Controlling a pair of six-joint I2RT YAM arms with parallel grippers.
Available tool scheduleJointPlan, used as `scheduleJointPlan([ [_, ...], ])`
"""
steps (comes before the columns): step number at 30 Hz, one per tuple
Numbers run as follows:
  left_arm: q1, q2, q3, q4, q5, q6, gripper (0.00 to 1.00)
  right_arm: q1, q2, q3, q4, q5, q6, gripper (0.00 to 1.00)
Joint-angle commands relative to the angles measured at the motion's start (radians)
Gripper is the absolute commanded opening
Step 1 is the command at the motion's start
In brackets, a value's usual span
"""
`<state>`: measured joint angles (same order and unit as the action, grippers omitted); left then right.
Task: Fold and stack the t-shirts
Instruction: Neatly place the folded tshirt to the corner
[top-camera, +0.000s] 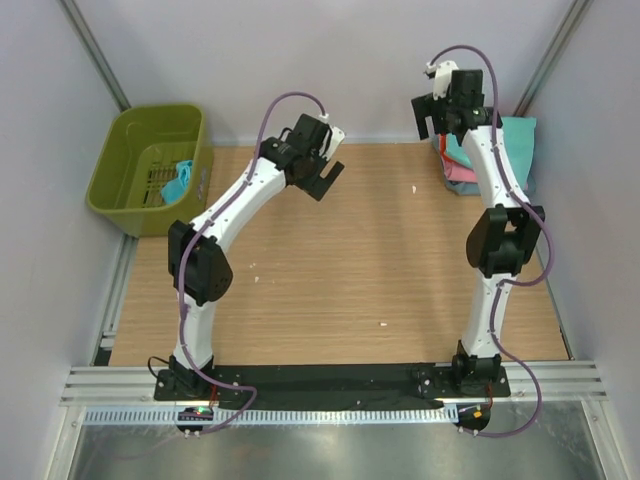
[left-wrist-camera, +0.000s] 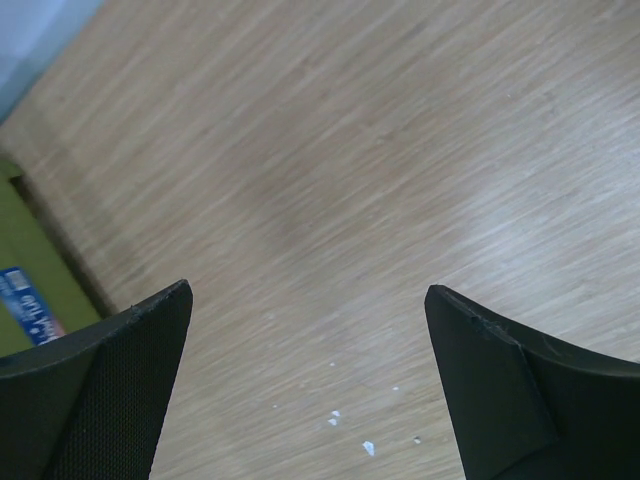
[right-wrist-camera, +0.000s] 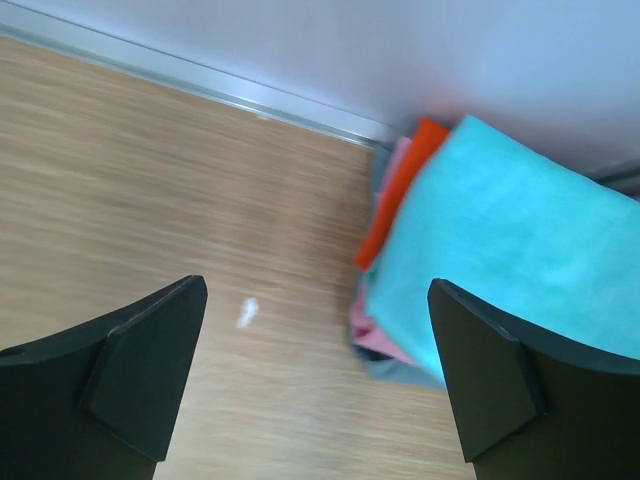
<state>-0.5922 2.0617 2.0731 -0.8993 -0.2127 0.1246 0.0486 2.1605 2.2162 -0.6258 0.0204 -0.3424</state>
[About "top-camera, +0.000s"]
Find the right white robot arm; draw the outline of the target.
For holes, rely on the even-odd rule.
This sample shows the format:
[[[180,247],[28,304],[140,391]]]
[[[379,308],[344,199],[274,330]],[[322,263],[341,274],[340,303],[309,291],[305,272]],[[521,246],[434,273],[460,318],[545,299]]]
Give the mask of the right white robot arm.
[[[455,136],[471,161],[484,212],[466,240],[476,272],[467,328],[446,370],[453,390],[464,396],[510,394],[503,353],[497,346],[511,289],[530,261],[544,210],[532,206],[508,159],[499,114],[485,106],[483,74],[445,61],[426,68],[430,93],[413,99],[420,138]]]

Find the teal t shirt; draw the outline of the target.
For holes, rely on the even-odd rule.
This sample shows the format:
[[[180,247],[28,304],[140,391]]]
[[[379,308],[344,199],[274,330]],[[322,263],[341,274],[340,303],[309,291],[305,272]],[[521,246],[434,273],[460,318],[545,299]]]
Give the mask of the teal t shirt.
[[[527,177],[531,175],[537,120],[532,117],[505,117],[502,120],[502,124],[505,146],[512,170],[518,183],[524,183],[527,181]],[[448,134],[446,138],[446,153],[459,164],[473,170],[469,157],[458,144],[456,137]],[[435,141],[435,150],[439,154],[439,136]]]

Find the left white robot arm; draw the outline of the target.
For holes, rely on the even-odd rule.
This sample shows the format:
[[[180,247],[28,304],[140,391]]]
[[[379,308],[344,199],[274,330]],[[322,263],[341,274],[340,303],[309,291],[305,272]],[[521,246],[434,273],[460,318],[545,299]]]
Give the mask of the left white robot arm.
[[[179,302],[178,339],[156,398],[199,400],[211,390],[212,330],[218,301],[233,280],[227,254],[254,215],[288,186],[321,200],[344,166],[331,160],[345,138],[327,114],[300,115],[295,126],[258,144],[232,186],[190,222],[175,221],[168,234],[169,272]]]

